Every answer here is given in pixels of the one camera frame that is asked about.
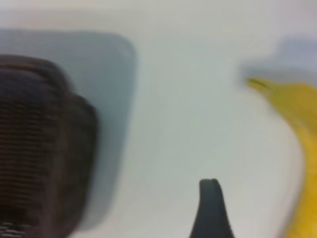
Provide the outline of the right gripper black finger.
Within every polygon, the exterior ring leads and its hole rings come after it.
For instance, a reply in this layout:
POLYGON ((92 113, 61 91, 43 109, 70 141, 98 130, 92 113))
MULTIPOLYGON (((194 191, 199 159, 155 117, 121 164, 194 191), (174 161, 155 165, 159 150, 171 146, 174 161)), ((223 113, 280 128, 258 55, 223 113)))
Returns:
POLYGON ((190 237, 234 238, 218 180, 200 180, 199 193, 199 206, 190 237))

